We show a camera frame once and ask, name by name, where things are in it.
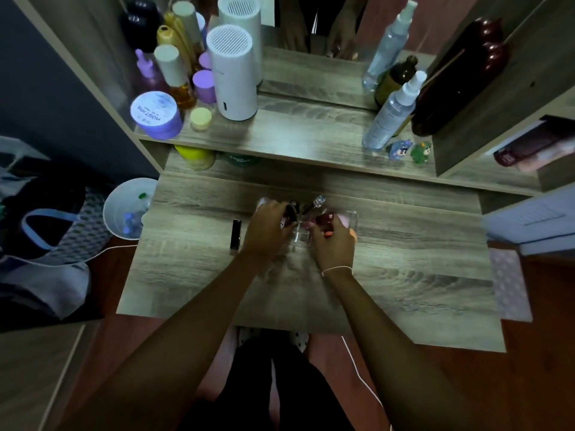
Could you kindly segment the plastic bottle in bin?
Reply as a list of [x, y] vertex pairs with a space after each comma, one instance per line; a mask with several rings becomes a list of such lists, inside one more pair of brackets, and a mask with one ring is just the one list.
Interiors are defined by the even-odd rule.
[[143, 230], [143, 216], [151, 204], [150, 195], [143, 192], [138, 196], [139, 204], [134, 211], [124, 213], [123, 233], [126, 238], [139, 239]]

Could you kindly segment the white cylindrical humidifier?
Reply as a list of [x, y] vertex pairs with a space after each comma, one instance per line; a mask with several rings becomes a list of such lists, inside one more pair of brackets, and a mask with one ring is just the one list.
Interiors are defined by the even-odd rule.
[[245, 121], [258, 110], [252, 38], [236, 25], [219, 25], [206, 37], [217, 107], [231, 121]]

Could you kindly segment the clear acrylic makeup organizer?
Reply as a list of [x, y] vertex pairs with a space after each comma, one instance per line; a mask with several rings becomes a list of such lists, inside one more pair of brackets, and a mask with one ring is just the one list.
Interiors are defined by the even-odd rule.
[[[271, 199], [269, 198], [260, 198], [260, 200], [258, 200], [256, 203], [256, 208], [260, 204], [270, 200]], [[341, 223], [344, 224], [345, 227], [349, 229], [350, 234], [356, 240], [356, 233], [354, 230], [354, 223], [353, 223], [354, 217], [352, 213], [351, 212], [342, 212], [342, 213], [334, 212], [334, 213], [340, 217]], [[315, 224], [313, 221], [315, 217], [305, 219], [304, 217], [299, 216], [298, 226], [293, 230], [291, 238], [284, 243], [284, 245], [280, 248], [279, 252], [273, 259], [275, 259], [280, 255], [285, 256], [289, 253], [295, 253], [300, 256], [303, 256], [303, 254], [309, 254], [316, 261], [310, 232], [311, 225]]]

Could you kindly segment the wooden vanity shelf unit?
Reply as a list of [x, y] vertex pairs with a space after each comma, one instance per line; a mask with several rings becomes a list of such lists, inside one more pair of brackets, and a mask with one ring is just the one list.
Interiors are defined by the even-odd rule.
[[424, 165], [399, 164], [361, 148], [374, 119], [368, 108], [328, 105], [258, 90], [259, 109], [244, 122], [217, 115], [195, 132], [186, 124], [169, 144], [264, 157], [259, 180], [239, 171], [166, 169], [117, 312], [167, 319], [231, 258], [232, 219], [262, 196], [303, 201], [323, 185], [331, 208], [355, 210], [354, 273], [417, 344], [504, 353], [493, 275], [477, 190], [503, 202], [575, 183], [575, 158], [535, 176], [479, 159], [520, 126], [519, 117], [575, 99], [575, 44], [564, 56], [527, 60], [523, 44], [503, 73], [432, 138]]

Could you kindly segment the clear spray bottle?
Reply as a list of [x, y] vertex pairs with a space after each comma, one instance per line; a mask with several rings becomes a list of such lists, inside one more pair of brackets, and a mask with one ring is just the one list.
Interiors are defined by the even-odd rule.
[[416, 71], [412, 79], [391, 93], [363, 136], [364, 148], [378, 151], [384, 148], [415, 108], [415, 101], [427, 79], [425, 71]]

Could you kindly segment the person's black shorts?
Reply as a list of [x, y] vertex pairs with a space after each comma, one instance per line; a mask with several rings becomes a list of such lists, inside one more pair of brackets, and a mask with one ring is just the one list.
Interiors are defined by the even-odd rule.
[[197, 399], [175, 431], [355, 431], [324, 375], [285, 333], [236, 347], [218, 397]]

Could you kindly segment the green toy figurine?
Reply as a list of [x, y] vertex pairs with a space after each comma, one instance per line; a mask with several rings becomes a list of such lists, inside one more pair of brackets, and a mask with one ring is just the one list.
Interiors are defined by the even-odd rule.
[[432, 151], [432, 142], [418, 141], [411, 148], [410, 157], [415, 164], [421, 165], [429, 160]]

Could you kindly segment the vanity mirror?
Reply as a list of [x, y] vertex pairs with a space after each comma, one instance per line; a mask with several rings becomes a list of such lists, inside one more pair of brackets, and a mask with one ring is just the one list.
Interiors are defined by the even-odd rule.
[[[326, 56], [326, 33], [311, 34], [309, 53], [284, 48], [276, 27], [275, 0], [261, 4], [264, 78], [260, 92], [291, 96], [328, 105], [375, 108], [373, 97], [362, 87], [363, 73], [377, 49], [384, 29], [391, 24], [408, 0], [367, 0], [356, 33], [354, 61]], [[410, 55], [419, 59], [418, 69], [428, 70], [435, 57], [478, 0], [414, 0], [418, 3], [409, 28], [409, 37], [398, 60]]]

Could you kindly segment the yellow bottle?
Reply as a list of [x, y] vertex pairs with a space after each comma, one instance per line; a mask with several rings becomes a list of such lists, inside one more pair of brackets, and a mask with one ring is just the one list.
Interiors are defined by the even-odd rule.
[[158, 27], [156, 32], [156, 42], [157, 46], [160, 45], [173, 45], [179, 51], [179, 56], [183, 61], [184, 67], [188, 77], [193, 74], [194, 66], [194, 53], [188, 49], [188, 46], [184, 42], [184, 39], [180, 37], [178, 32], [167, 25], [161, 25]]

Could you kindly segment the purple dropper bottle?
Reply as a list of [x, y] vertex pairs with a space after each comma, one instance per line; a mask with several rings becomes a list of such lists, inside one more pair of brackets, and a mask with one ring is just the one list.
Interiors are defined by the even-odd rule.
[[136, 49], [134, 52], [137, 57], [136, 64], [140, 71], [141, 81], [145, 86], [145, 90], [169, 93], [170, 87], [154, 61], [147, 58], [141, 49]]

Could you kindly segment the small yellow capped jar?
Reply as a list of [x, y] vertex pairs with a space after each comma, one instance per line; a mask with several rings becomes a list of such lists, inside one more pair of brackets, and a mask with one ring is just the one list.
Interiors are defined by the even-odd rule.
[[212, 111], [205, 107], [196, 107], [189, 113], [190, 127], [193, 131], [203, 132], [210, 128], [213, 120]]

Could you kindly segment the pink polka dot mat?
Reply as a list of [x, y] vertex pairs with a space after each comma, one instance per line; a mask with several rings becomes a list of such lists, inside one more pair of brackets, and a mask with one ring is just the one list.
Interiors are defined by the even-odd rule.
[[519, 255], [512, 250], [489, 248], [489, 257], [499, 318], [532, 323], [533, 315]]

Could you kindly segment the silver capped makeup tube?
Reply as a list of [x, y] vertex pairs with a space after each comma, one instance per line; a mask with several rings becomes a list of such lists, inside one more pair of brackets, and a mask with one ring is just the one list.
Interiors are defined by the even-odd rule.
[[318, 195], [312, 203], [303, 207], [301, 211], [302, 217], [309, 217], [314, 211], [321, 209], [326, 202], [326, 197], [324, 195]]

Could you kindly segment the person's left forearm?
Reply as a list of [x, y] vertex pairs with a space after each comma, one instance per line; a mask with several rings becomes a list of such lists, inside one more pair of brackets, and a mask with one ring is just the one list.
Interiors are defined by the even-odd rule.
[[154, 331], [56, 431], [172, 431], [248, 287], [266, 265], [242, 252]]

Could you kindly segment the person's left hand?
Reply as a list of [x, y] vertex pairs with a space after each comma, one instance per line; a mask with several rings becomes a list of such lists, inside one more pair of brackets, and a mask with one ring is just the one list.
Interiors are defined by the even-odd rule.
[[239, 255], [264, 265], [277, 255], [284, 243], [291, 238], [292, 233], [293, 231], [258, 231], [256, 208], [249, 220]]

